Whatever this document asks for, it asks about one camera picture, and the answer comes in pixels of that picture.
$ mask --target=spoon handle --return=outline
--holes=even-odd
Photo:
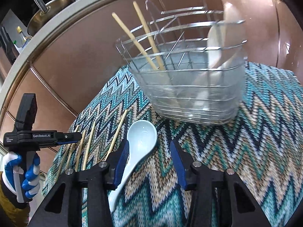
[[[126,166],[125,166],[125,169],[124,169],[124,173],[123,173],[123,176],[122,176],[121,183],[118,185],[116,190],[112,190],[110,192],[110,194],[109,194],[109,209],[110,209],[111,213],[115,210],[116,201],[117,201],[117,198],[120,194],[121,189],[125,185],[127,179],[131,175],[131,173],[134,170],[134,168],[136,167],[136,165],[137,165],[137,163],[132,163],[131,158],[129,158],[129,160],[128,160]]]

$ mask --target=spoon bowl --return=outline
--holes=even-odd
[[[129,159],[125,166],[121,183],[116,190],[111,191],[109,194],[109,209],[111,212],[115,210],[115,204],[119,193],[136,165],[155,147],[157,142],[157,130],[149,121],[138,120],[129,127],[127,140],[129,142]]]

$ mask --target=zigzag patterned cloth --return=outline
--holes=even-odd
[[[191,193],[180,188],[169,141],[178,139],[195,160],[212,169],[234,168],[261,205],[273,227],[284,226],[303,197],[303,88],[293,72],[262,64],[246,63],[246,94],[238,115],[222,126],[203,126],[160,117],[127,67],[121,68],[70,127],[96,129],[87,168],[105,159],[125,109],[115,148],[130,125],[140,119],[152,122],[158,132],[154,153],[137,165],[117,200],[114,226],[184,226]],[[43,194],[54,184],[66,146],[62,146],[48,172]],[[81,151],[80,167],[86,144]],[[71,167],[75,167],[72,154]],[[87,191],[82,226],[87,227]]]

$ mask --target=yellow sleeve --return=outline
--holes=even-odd
[[[2,180],[2,172],[0,172],[0,181]],[[29,205],[24,209],[16,208],[3,194],[0,183],[0,207],[16,227],[26,227],[28,224]]]

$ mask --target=glove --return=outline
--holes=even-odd
[[[17,195],[14,183],[13,172],[23,174],[24,171],[18,165],[22,162],[22,156],[14,152],[9,152],[3,157],[4,172],[2,173],[2,181],[7,189],[14,195]],[[37,153],[34,155],[33,164],[25,173],[25,180],[21,187],[25,190],[27,198],[33,198],[40,189],[40,157]]]

